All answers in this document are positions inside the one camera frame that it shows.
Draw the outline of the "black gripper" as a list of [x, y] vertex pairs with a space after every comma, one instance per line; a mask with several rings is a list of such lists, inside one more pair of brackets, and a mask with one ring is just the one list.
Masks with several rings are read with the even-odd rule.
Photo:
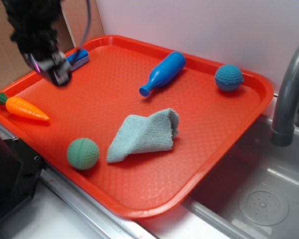
[[71, 65], [59, 50], [57, 34], [17, 34], [16, 43], [26, 64], [56, 86], [71, 80]]

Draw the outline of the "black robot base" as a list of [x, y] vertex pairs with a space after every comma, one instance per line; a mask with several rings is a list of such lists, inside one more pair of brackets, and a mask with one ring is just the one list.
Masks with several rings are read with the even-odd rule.
[[34, 197], [43, 159], [22, 139], [0, 136], [0, 223]]

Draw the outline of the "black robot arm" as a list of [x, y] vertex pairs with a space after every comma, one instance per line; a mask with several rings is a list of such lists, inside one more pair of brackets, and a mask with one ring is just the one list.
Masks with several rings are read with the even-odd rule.
[[71, 80], [70, 63], [59, 48], [53, 24], [60, 18], [59, 0], [3, 0], [7, 20], [13, 27], [11, 41], [26, 64], [58, 87]]

